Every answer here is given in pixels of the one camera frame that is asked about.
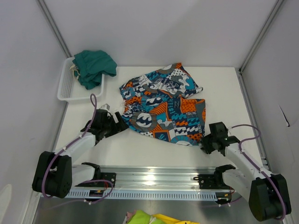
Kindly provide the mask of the colourful patterned shorts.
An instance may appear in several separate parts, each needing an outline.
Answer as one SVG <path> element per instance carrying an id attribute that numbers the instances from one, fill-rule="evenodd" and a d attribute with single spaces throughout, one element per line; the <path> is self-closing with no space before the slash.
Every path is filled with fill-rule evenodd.
<path id="1" fill-rule="evenodd" d="M 133 131 L 154 139 L 197 146 L 205 136 L 203 91 L 181 63 L 128 80 L 120 87 L 122 119 Z"/>

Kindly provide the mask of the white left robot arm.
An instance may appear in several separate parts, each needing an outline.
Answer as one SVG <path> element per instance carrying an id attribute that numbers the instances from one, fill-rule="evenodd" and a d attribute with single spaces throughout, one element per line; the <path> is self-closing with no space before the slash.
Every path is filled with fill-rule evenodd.
<path id="1" fill-rule="evenodd" d="M 81 155 L 94 148 L 104 138 L 128 129 L 119 112 L 97 109 L 79 134 L 55 152 L 40 154 L 32 189 L 45 197 L 64 198 L 73 187 L 108 187 L 114 182 L 106 179 L 100 165 L 83 162 L 75 165 Z"/>

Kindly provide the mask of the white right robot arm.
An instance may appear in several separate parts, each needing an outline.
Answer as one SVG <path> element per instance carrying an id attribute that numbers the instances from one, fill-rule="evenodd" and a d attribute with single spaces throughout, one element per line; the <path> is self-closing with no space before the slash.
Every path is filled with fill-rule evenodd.
<path id="1" fill-rule="evenodd" d="M 242 146 L 247 140 L 230 136 L 223 122 L 209 124 L 209 128 L 210 134 L 201 139 L 201 150 L 206 154 L 217 151 L 232 164 L 216 167 L 212 175 L 199 175 L 199 187 L 236 190 L 260 222 L 289 215 L 292 208 L 286 179 L 258 165 Z"/>

